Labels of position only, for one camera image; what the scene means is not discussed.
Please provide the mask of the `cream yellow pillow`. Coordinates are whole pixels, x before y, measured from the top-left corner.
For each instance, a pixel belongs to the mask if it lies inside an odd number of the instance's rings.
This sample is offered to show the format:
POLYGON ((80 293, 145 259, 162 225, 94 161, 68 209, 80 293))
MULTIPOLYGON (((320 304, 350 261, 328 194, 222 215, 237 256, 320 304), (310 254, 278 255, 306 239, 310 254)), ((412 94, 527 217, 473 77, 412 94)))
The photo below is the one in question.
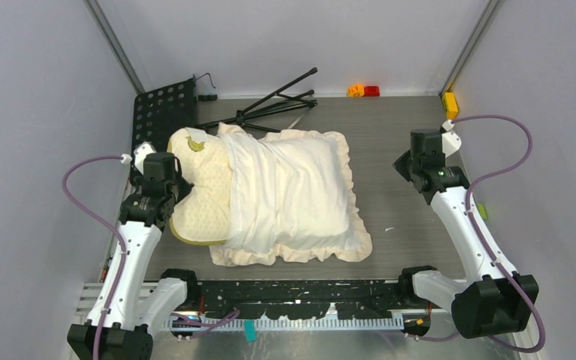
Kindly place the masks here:
POLYGON ((193 185, 175 205, 172 233, 192 245, 225 242, 231 226, 233 177, 227 147, 217 136, 186 127, 169 138, 168 150, 180 160, 182 176, 193 185))

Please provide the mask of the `cream ruffled pillowcase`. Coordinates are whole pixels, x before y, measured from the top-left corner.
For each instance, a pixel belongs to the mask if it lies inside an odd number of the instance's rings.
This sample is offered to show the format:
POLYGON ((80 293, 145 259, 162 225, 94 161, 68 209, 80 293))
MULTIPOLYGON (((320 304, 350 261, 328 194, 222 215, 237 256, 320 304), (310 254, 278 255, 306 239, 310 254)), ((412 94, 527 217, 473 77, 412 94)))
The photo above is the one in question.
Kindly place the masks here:
POLYGON ((282 130, 257 139, 236 125, 217 132, 229 155, 230 229, 210 248, 219 266, 368 258, 350 147, 337 131, 282 130))

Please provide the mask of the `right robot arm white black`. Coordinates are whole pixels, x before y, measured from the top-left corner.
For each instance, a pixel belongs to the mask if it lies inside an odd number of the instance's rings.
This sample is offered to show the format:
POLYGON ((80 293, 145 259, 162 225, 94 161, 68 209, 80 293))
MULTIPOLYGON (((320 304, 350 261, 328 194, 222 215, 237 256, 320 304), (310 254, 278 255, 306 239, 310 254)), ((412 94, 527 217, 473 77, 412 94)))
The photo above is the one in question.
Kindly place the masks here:
POLYGON ((408 308, 430 302, 448 311, 464 338, 522 332, 532 315, 527 304, 536 300, 539 285, 532 275, 520 274, 495 243, 468 193, 464 171, 446 163, 445 141, 439 130, 413 130, 410 148, 394 168, 442 221, 466 280, 460 283, 431 265, 404 268, 398 298, 408 308))

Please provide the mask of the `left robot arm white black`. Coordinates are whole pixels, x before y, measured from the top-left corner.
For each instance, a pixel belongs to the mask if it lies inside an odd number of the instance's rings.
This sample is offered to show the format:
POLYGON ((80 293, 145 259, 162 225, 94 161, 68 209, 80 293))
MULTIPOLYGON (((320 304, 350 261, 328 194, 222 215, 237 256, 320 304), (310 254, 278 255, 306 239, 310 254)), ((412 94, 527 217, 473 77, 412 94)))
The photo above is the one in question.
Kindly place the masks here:
POLYGON ((73 324, 67 342, 78 359, 150 359, 155 336, 179 307, 194 309, 200 300, 193 271, 169 269, 145 301, 139 300, 149 261, 175 205, 188 196, 192 184, 182 176, 179 159, 169 152, 112 156, 134 161, 141 172, 136 192, 122 203, 119 224, 113 225, 83 205, 68 190, 69 176, 88 164, 84 160, 63 176, 67 198, 112 232, 118 244, 94 306, 83 324, 73 324))

